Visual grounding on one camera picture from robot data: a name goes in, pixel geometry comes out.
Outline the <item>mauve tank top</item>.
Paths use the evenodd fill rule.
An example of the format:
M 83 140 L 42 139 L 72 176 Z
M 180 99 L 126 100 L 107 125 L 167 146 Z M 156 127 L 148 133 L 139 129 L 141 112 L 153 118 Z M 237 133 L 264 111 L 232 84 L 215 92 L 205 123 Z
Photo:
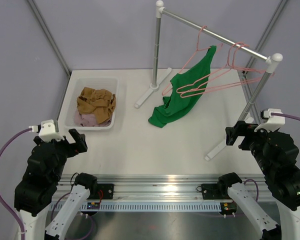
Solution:
M 74 113 L 74 123 L 81 127 L 107 127 L 112 123 L 111 119 L 103 123 L 97 123 L 94 114 L 80 114 L 77 110 Z

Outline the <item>brown tank top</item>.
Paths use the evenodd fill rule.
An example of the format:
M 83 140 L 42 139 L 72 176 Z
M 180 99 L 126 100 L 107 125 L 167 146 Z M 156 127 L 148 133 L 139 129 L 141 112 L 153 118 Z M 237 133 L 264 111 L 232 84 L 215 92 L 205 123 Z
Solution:
M 116 95 L 104 88 L 84 87 L 76 102 L 78 112 L 94 114 L 98 124 L 111 119 L 116 109 Z

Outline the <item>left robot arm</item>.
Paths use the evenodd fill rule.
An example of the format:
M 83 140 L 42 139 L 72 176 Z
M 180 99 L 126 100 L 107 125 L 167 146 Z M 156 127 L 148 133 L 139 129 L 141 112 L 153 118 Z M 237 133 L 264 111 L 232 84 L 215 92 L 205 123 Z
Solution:
M 21 220 L 21 240 L 63 240 L 79 208 L 98 194 L 97 178 L 80 173 L 59 213 L 46 225 L 52 197 L 57 191 L 64 166 L 69 158 L 88 150 L 86 137 L 76 129 L 68 131 L 73 143 L 55 137 L 45 142 L 38 136 L 27 160 L 27 168 L 14 191 L 14 208 Z

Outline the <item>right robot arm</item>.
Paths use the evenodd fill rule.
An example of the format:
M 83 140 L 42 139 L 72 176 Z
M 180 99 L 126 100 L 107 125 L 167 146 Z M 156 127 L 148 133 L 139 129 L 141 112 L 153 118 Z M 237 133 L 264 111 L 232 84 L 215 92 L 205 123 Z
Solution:
M 299 149 L 293 138 L 278 130 L 269 131 L 241 120 L 226 127 L 225 132 L 227 146 L 243 137 L 238 147 L 249 151 L 260 167 L 265 184 L 276 200 L 280 222 L 272 220 L 263 211 L 234 172 L 218 178 L 218 195 L 230 197 L 241 208 L 260 232 L 261 240 L 300 240 L 300 169 L 296 166 Z

